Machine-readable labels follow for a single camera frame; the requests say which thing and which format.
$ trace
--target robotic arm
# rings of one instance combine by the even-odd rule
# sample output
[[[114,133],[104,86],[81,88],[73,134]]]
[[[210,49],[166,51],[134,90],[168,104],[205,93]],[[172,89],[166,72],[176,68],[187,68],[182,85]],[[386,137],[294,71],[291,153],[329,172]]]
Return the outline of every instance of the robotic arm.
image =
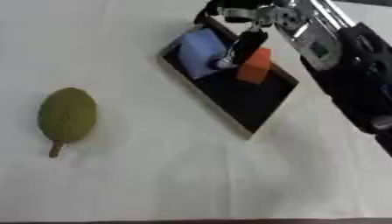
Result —
[[[374,31],[331,0],[212,0],[195,22],[218,15],[251,26],[210,67],[239,66],[275,26],[337,107],[392,156],[392,47]]]

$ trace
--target white table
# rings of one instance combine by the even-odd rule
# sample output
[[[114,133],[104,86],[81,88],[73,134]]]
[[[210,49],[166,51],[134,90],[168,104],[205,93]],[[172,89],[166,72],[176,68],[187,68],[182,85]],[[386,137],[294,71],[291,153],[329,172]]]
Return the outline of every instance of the white table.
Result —
[[[204,2],[0,1],[0,221],[392,214],[392,159],[274,31],[274,60],[301,84],[250,141],[163,72],[156,54]],[[392,43],[392,9],[341,6]],[[100,121],[49,159],[37,109],[64,87],[86,89]]]

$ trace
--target blue cube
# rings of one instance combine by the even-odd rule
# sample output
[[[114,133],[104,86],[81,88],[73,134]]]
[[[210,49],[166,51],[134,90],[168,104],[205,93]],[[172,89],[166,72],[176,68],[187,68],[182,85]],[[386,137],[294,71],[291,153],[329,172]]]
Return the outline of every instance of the blue cube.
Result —
[[[223,55],[226,47],[210,29],[185,34],[180,40],[178,59],[195,80],[216,71],[207,66],[212,57]]]

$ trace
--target orange cube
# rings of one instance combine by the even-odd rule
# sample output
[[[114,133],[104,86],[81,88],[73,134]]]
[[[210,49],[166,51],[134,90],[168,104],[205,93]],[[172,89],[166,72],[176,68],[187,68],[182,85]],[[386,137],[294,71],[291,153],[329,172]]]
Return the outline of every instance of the orange cube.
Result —
[[[271,50],[259,48],[250,58],[241,65],[238,70],[237,79],[261,84],[270,70]]]

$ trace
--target table surface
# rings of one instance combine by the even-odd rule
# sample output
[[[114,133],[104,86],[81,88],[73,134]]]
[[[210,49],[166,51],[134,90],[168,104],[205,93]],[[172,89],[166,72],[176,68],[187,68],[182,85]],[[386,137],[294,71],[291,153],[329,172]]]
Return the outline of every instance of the table surface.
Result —
[[[161,69],[204,2],[0,1],[0,221],[392,215],[391,158],[275,31],[273,59],[301,83],[248,141]],[[392,43],[392,8],[339,5]],[[66,87],[86,89],[100,118],[49,159],[37,110]]]

